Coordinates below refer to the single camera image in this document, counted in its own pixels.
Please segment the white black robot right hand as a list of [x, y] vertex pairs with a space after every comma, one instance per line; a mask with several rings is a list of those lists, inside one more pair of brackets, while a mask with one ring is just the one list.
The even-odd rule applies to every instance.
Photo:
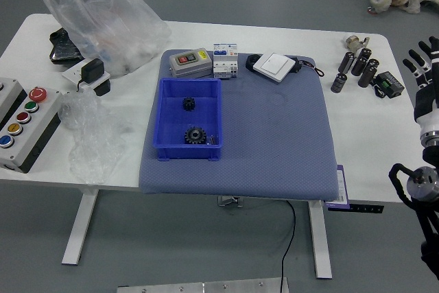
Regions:
[[418, 46], [428, 56], [427, 62], [418, 52], [409, 50], [411, 60], [404, 59], [403, 65], [415, 77], [418, 91], [414, 106], [414, 120], [424, 133], [427, 129], [438, 130], [438, 38], [429, 37], [430, 46], [420, 41]]

